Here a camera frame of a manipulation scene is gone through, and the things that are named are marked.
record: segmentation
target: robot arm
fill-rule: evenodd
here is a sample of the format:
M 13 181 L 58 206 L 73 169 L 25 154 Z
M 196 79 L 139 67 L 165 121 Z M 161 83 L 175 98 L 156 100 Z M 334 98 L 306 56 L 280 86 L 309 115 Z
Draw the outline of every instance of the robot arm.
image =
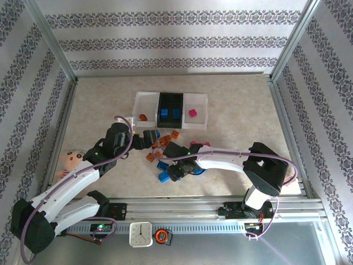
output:
M 25 231 L 24 244 L 36 254 L 69 226 L 85 218 L 104 216 L 109 200 L 96 190 L 76 203 L 66 204 L 113 168 L 116 165 L 115 158 L 121 157 L 126 150 L 150 148 L 157 139 L 155 130 L 144 131 L 143 138 L 130 132 L 131 126 L 114 123 L 107 130 L 106 137 L 86 153 L 83 161 L 72 172 L 31 201 L 21 199 L 16 202 L 10 227 L 12 234 L 21 239 Z
M 170 142 L 163 154 L 169 160 L 197 154 L 178 160 L 168 168 L 168 175 L 173 181 L 185 177 L 195 169 L 218 168 L 245 173 L 253 186 L 248 189 L 242 208 L 246 209 L 247 214 L 254 216 L 271 196 L 280 195 L 288 164 L 271 158 L 278 155 L 260 142 L 255 142 L 250 152 L 253 156 L 235 156 L 234 153 L 239 153 L 238 150 L 216 149 L 202 144 L 194 144 L 187 149 Z

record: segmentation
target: pink block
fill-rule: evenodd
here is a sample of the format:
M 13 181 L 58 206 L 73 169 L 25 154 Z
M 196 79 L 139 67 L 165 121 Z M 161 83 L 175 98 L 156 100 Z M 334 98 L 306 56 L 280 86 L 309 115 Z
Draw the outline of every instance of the pink block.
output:
M 189 111 L 189 115 L 190 115 L 191 117 L 195 117 L 195 116 L 197 115 L 196 110 L 195 110 L 195 109 L 190 110 L 190 111 Z

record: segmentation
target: metal frame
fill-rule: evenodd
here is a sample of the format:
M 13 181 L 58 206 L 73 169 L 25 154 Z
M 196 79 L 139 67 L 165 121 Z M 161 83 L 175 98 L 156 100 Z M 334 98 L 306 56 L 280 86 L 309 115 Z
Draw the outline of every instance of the metal frame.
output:
M 46 171 L 46 174 L 43 180 L 43 185 L 40 193 L 43 193 L 44 191 L 47 190 L 47 188 L 49 187 L 49 184 L 52 182 L 52 179 L 55 175 L 56 164 L 59 159 L 62 142 L 64 140 L 66 127 L 70 117 L 70 112 L 72 109 L 72 104 L 73 104 L 73 100 L 76 92 L 76 84 L 77 84 L 76 82 L 71 81 L 71 83 L 67 88 L 67 96 L 62 108 L 62 113 L 61 113 L 62 119 L 58 127 L 57 139 L 55 140 L 55 143 L 54 143 L 54 149 L 52 152 L 52 156 L 50 158 L 48 169 Z
M 332 231 L 328 225 L 328 219 L 324 210 L 323 204 L 320 199 L 312 199 L 313 194 L 310 189 L 302 161 L 300 159 L 299 151 L 296 146 L 295 138 L 292 133 L 288 117 L 284 108 L 284 104 L 279 95 L 279 90 L 276 85 L 276 80 L 281 74 L 286 62 L 290 58 L 293 49 L 301 38 L 311 16 L 317 8 L 320 0 L 309 0 L 304 7 L 302 15 L 291 33 L 288 42 L 282 51 L 276 66 L 274 67 L 269 80 L 270 91 L 274 100 L 274 105 L 280 120 L 282 131 L 284 132 L 285 140 L 290 151 L 291 158 L 296 163 L 300 170 L 302 178 L 301 189 L 302 195 L 299 196 L 281 196 L 280 207 L 278 215 L 275 217 L 274 222 L 313 222 L 317 232 L 318 240 L 322 248 L 322 252 L 327 264 L 332 264 L 335 261 L 340 264 L 340 255 L 337 245 L 333 240 Z M 53 150 L 52 158 L 49 164 L 47 175 L 44 179 L 42 192 L 48 188 L 56 168 L 58 156 L 60 154 L 61 145 L 66 131 L 66 126 L 71 111 L 75 84 L 77 77 L 74 74 L 71 65 L 69 64 L 65 54 L 63 53 L 58 41 L 56 40 L 53 31 L 51 30 L 48 22 L 46 21 L 43 13 L 41 12 L 36 0 L 24 0 L 24 4 L 37 23 L 43 36 L 52 49 L 55 56 L 58 58 L 65 74 L 73 81 L 72 88 L 69 92 L 67 104 L 63 109 L 63 118 L 58 131 L 57 140 Z M 150 221 L 154 224 L 154 229 L 158 227 L 212 227 L 210 230 L 202 232 L 243 232 L 241 220 L 226 220 L 217 215 L 217 209 L 223 206 L 224 202 L 239 202 L 243 197 L 239 196 L 212 196 L 212 197 L 138 197 L 138 198 L 116 198 L 111 199 L 112 203 L 127 203 L 126 220 L 119 221 L 122 227 L 117 234 L 126 234 L 129 232 L 129 224 L 135 221 Z M 246 222 L 256 222 L 253 219 L 246 219 Z M 81 221 L 78 224 L 69 228 L 76 234 L 87 234 L 88 225 L 92 221 Z M 183 230 L 183 233 L 193 233 L 193 231 Z M 19 254 L 19 245 L 15 254 L 13 264 L 23 264 Z
M 49 48 L 55 55 L 55 58 L 60 63 L 61 68 L 63 69 L 66 76 L 69 78 L 70 81 L 76 83 L 77 76 L 75 75 L 69 60 L 65 56 L 58 40 L 56 39 L 54 32 L 52 31 L 48 21 L 46 20 L 42 10 L 40 9 L 36 0 L 23 0 L 26 9 L 31 14 L 34 22 L 38 26 L 40 32 L 42 33 L 44 39 L 48 43 Z
M 298 149 L 298 146 L 296 145 L 296 140 L 294 138 L 294 134 L 291 129 L 288 116 L 286 114 L 286 109 L 281 99 L 280 92 L 276 82 L 269 81 L 269 87 L 270 87 L 271 95 L 277 111 L 277 116 L 282 127 L 283 135 L 287 143 L 289 154 L 291 156 L 291 160 L 293 161 L 294 164 L 297 165 L 299 169 L 299 177 L 303 182 L 303 186 L 307 197 L 314 198 L 314 194 L 312 193 L 312 190 L 310 188 L 308 177 L 305 173 L 304 165 L 299 154 L 299 149 Z
M 281 74 L 284 66 L 286 65 L 287 61 L 291 57 L 291 54 L 296 47 L 297 43 L 299 42 L 300 38 L 302 37 L 305 28 L 310 22 L 311 17 L 315 13 L 316 8 L 318 7 L 320 0 L 309 0 L 306 5 L 304 6 L 302 15 L 299 17 L 298 23 L 295 25 L 291 35 L 288 38 L 288 41 L 281 52 L 280 57 L 277 60 L 277 63 L 272 70 L 271 73 L 271 80 L 277 80 L 279 75 Z
M 119 221 L 115 232 L 117 235 L 129 234 L 132 222 L 149 221 L 153 232 L 157 229 L 170 229 L 174 234 L 244 234 L 245 223 L 258 222 L 258 219 L 226 220 L 218 216 L 217 209 L 224 202 L 241 202 L 240 196 L 211 197 L 141 197 L 111 199 L 111 203 L 126 203 L 126 219 Z M 276 200 L 271 200 L 274 208 Z M 280 197 L 280 207 L 274 219 L 278 222 L 311 222 L 317 235 L 326 264 L 340 264 L 338 250 L 334 241 L 327 234 L 328 222 L 324 206 L 320 199 L 303 199 L 299 197 Z M 68 229 L 68 232 L 89 235 L 91 224 L 101 224 L 102 221 L 81 221 Z M 97 232 L 109 234 L 110 231 Z

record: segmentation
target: black box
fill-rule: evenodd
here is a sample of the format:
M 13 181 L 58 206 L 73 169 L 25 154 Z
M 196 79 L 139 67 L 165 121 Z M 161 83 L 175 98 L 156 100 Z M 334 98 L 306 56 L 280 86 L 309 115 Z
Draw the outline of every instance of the black box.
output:
M 166 118 L 161 117 L 162 109 L 168 110 L 168 117 Z M 173 109 L 180 110 L 180 117 L 178 119 L 174 119 Z M 183 94 L 161 92 L 159 95 L 157 127 L 181 129 L 182 120 L 183 120 Z

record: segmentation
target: white tray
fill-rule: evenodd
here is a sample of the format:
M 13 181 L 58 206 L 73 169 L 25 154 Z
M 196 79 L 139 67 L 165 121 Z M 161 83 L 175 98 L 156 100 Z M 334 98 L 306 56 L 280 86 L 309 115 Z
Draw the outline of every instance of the white tray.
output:
M 182 129 L 207 128 L 207 94 L 183 93 Z M 137 92 L 132 113 L 136 116 L 137 127 L 157 127 L 157 112 L 159 92 Z M 191 117 L 189 111 L 195 109 L 197 116 Z M 147 117 L 147 121 L 140 121 L 140 114 Z

